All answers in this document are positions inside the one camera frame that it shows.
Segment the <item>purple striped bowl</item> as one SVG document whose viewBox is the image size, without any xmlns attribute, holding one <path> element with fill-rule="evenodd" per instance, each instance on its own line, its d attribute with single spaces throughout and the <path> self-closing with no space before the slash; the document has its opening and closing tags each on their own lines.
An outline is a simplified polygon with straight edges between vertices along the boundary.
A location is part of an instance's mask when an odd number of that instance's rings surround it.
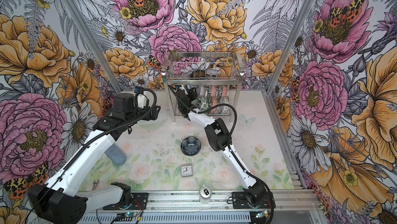
<svg viewBox="0 0 397 224">
<path fill-rule="evenodd" d="M 207 95 L 207 89 L 206 89 L 206 86 L 204 86 L 204 85 L 200 85 L 199 86 L 199 97 L 206 97 L 206 95 Z"/>
</svg>

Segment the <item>black white floral bowl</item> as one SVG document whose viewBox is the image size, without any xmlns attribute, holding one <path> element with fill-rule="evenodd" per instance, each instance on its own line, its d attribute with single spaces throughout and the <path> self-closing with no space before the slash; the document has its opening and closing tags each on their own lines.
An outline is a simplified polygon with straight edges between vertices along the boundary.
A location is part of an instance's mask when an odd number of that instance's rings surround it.
<svg viewBox="0 0 397 224">
<path fill-rule="evenodd" d="M 228 96 L 228 86 L 227 85 L 219 86 L 219 96 L 224 97 L 224 98 Z"/>
</svg>

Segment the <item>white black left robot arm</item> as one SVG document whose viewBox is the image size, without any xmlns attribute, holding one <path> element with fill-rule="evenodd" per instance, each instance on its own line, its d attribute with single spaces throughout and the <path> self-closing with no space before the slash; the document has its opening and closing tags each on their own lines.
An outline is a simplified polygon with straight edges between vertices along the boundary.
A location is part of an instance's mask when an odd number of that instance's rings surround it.
<svg viewBox="0 0 397 224">
<path fill-rule="evenodd" d="M 132 197 L 125 184 L 113 183 L 92 191 L 79 189 L 93 166 L 125 131 L 132 132 L 132 126 L 141 120 L 157 119 L 160 109 L 151 89 L 116 95 L 113 108 L 98 120 L 61 170 L 28 191 L 32 212 L 54 224 L 76 224 L 84 215 L 108 205 L 128 207 Z"/>
</svg>

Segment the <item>small square alarm clock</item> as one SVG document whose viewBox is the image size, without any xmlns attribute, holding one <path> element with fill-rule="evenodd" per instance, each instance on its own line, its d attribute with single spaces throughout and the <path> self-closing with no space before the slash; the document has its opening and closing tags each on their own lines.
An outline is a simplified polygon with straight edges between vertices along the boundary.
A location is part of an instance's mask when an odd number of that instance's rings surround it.
<svg viewBox="0 0 397 224">
<path fill-rule="evenodd" d="M 181 176 L 190 177 L 193 176 L 193 167 L 191 164 L 181 166 Z"/>
</svg>

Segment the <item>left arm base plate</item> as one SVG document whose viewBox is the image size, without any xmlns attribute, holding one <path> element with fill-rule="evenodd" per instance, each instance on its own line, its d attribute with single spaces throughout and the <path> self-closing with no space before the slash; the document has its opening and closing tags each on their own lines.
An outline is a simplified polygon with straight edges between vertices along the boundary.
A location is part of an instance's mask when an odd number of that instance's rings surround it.
<svg viewBox="0 0 397 224">
<path fill-rule="evenodd" d="M 124 194 L 118 203 L 107 205 L 103 207 L 103 210 L 145 210 L 148 202 L 148 196 L 148 193 Z"/>
</svg>

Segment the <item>aluminium front rail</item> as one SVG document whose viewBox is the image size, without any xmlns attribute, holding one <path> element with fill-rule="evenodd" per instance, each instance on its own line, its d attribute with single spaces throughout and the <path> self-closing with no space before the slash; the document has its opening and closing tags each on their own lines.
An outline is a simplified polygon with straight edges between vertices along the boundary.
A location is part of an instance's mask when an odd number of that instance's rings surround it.
<svg viewBox="0 0 397 224">
<path fill-rule="evenodd" d="M 209 204 L 200 202 L 199 191 L 148 191 L 148 202 L 145 212 L 204 212 L 204 211 L 260 211 L 265 209 L 233 209 L 228 199 L 233 191 L 214 190 Z M 288 189 L 273 190 L 275 211 L 317 211 L 320 202 L 313 190 Z"/>
</svg>

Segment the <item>black white patterned bowl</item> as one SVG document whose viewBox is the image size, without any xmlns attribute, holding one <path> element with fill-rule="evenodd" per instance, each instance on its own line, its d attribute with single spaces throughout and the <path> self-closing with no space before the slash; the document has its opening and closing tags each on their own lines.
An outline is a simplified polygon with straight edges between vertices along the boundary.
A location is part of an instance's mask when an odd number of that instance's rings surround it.
<svg viewBox="0 0 397 224">
<path fill-rule="evenodd" d="M 215 106 L 217 106 L 219 104 L 219 101 L 217 98 L 215 97 L 211 97 L 209 100 L 210 104 L 211 104 L 211 111 L 210 114 L 216 114 L 218 112 L 218 107 L 215 108 Z"/>
</svg>

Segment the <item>green circuit board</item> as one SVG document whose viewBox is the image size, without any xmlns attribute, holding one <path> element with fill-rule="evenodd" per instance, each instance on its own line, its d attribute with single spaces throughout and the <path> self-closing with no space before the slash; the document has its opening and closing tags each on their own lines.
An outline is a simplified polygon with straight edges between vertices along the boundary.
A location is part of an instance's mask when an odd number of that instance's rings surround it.
<svg viewBox="0 0 397 224">
<path fill-rule="evenodd" d="M 141 219 L 140 213 L 127 212 L 127 213 L 118 214 L 114 221 L 115 222 L 138 222 L 140 219 Z"/>
</svg>

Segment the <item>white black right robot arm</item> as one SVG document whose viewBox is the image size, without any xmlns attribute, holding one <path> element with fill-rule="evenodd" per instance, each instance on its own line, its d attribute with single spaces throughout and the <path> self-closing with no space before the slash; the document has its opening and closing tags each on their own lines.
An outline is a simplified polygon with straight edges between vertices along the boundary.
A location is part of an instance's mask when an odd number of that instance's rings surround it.
<svg viewBox="0 0 397 224">
<path fill-rule="evenodd" d="M 243 186 L 247 201 L 252 208 L 258 207 L 262 203 L 267 203 L 269 208 L 275 208 L 273 193 L 268 185 L 259 177 L 253 175 L 237 153 L 232 142 L 232 133 L 237 123 L 237 111 L 230 104 L 217 104 L 203 111 L 199 111 L 192 104 L 196 96 L 196 89 L 192 88 L 185 91 L 182 87 L 168 87 L 175 96 L 180 113 L 191 122 L 202 126 L 206 132 L 210 147 L 215 152 L 221 152 L 222 156 L 234 168 Z M 234 120 L 232 128 L 229 130 L 225 122 L 220 118 L 213 118 L 206 113 L 219 107 L 231 109 Z"/>
</svg>

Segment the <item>dark navy wave bowl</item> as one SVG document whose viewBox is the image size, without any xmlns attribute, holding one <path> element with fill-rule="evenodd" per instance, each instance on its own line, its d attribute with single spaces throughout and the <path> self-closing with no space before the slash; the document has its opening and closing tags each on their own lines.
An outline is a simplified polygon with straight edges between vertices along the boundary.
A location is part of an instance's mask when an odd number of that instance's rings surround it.
<svg viewBox="0 0 397 224">
<path fill-rule="evenodd" d="M 201 150 L 201 142 L 198 138 L 191 136 L 181 142 L 181 151 L 186 156 L 195 156 Z"/>
</svg>

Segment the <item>green leaf print bowl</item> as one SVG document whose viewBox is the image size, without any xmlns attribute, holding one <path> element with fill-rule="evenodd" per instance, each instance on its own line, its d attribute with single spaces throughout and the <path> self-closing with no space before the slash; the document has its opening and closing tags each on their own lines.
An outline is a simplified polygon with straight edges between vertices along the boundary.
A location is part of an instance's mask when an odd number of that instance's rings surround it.
<svg viewBox="0 0 397 224">
<path fill-rule="evenodd" d="M 197 99 L 197 107 L 200 112 L 203 112 L 209 108 L 208 100 L 205 97 L 199 97 Z"/>
</svg>

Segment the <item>stainless steel dish rack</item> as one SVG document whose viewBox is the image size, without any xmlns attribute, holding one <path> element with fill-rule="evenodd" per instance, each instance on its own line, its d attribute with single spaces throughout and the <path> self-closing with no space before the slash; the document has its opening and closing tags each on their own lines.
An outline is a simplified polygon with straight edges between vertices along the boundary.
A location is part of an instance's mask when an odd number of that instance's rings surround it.
<svg viewBox="0 0 397 224">
<path fill-rule="evenodd" d="M 245 75 L 243 60 L 243 56 L 237 51 L 165 52 L 161 74 L 172 122 L 176 122 L 176 117 L 181 116 L 177 109 L 177 100 L 174 100 L 169 88 L 174 85 L 225 85 L 227 88 L 235 85 L 236 93 L 229 101 L 236 108 Z"/>
</svg>

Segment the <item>green geometric pattern bowl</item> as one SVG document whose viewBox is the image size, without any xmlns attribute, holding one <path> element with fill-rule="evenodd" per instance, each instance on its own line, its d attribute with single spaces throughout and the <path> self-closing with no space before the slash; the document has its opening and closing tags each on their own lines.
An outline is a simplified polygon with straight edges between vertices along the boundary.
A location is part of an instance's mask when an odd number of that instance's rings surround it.
<svg viewBox="0 0 397 224">
<path fill-rule="evenodd" d="M 229 100 L 227 97 L 221 97 L 219 100 L 219 104 L 229 104 Z M 219 114 L 228 114 L 230 108 L 228 106 L 220 106 L 218 108 L 218 113 Z"/>
</svg>

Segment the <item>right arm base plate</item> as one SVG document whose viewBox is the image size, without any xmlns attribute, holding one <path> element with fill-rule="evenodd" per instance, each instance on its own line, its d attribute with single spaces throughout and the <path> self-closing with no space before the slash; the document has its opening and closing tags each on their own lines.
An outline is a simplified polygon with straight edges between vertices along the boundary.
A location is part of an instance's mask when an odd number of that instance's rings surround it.
<svg viewBox="0 0 397 224">
<path fill-rule="evenodd" d="M 233 205 L 233 209 L 249 209 L 249 208 L 258 208 L 258 209 L 270 209 L 276 208 L 276 204 L 274 199 L 266 194 L 262 200 L 260 200 L 255 205 L 249 203 L 247 199 L 247 194 L 243 191 L 234 191 L 232 195 L 228 199 L 228 203 Z"/>
</svg>

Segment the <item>silver drink can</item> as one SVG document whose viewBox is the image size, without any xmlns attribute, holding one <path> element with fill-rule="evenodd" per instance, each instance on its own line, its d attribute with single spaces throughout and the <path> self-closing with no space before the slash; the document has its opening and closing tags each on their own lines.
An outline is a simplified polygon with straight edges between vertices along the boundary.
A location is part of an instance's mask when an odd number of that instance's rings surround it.
<svg viewBox="0 0 397 224">
<path fill-rule="evenodd" d="M 199 190 L 200 202 L 209 204 L 212 194 L 212 188 L 209 185 L 202 185 Z"/>
</svg>

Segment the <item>silver wrench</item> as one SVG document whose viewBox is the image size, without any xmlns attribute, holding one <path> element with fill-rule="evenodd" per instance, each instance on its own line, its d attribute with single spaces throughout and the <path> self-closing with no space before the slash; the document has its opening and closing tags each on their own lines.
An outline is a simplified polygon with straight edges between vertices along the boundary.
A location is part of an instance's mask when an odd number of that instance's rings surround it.
<svg viewBox="0 0 397 224">
<path fill-rule="evenodd" d="M 99 179 L 94 180 L 94 181 L 93 181 L 92 190 L 96 190 L 96 188 L 97 188 L 97 186 L 98 186 L 99 183 L 100 183 L 100 180 L 99 180 Z"/>
</svg>

